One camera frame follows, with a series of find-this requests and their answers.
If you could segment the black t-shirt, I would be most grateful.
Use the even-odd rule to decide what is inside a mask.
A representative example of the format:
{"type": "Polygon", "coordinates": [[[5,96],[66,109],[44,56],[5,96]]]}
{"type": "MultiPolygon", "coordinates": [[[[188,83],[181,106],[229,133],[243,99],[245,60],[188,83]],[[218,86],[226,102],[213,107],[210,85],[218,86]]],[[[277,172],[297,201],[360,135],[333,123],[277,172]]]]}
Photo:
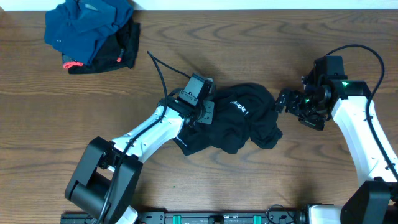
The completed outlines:
{"type": "Polygon", "coordinates": [[[183,128],[174,143],[189,156],[210,146],[235,154],[247,140],[272,149],[282,138],[275,99],[266,87],[243,83],[216,91],[211,124],[183,128]]]}

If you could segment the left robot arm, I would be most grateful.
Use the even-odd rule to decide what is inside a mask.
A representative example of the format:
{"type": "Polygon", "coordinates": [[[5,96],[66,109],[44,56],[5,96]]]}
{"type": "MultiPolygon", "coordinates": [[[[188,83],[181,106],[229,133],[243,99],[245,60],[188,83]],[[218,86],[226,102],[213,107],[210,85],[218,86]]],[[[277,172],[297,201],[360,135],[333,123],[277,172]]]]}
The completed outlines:
{"type": "Polygon", "coordinates": [[[145,161],[187,124],[210,124],[214,108],[212,101],[192,108],[170,96],[130,132],[112,141],[94,138],[65,189],[65,198],[93,217],[94,223],[135,223],[139,215],[130,203],[145,161]]]}

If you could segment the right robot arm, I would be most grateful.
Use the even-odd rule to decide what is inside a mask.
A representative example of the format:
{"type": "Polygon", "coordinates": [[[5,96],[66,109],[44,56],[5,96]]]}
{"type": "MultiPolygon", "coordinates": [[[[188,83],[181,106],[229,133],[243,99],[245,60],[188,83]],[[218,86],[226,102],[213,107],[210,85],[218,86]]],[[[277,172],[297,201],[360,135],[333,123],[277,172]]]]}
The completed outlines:
{"type": "Polygon", "coordinates": [[[397,156],[378,121],[364,81],[328,80],[304,93],[283,89],[275,109],[321,131],[332,119],[343,133],[358,176],[358,189],[342,205],[310,204],[296,223],[397,223],[397,156]]]}

